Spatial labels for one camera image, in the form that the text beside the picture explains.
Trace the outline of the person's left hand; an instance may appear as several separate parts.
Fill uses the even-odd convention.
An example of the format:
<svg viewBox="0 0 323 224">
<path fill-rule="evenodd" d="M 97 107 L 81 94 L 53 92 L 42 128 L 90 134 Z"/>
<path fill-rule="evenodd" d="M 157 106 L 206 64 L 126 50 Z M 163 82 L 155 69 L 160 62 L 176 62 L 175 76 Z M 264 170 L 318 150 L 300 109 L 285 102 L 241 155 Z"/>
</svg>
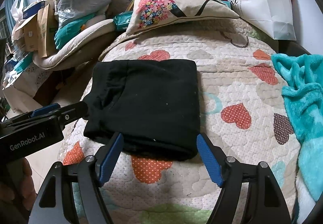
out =
<svg viewBox="0 0 323 224">
<path fill-rule="evenodd" d="M 1 223 L 28 223 L 36 197 L 26 158 L 1 165 Z"/>
</svg>

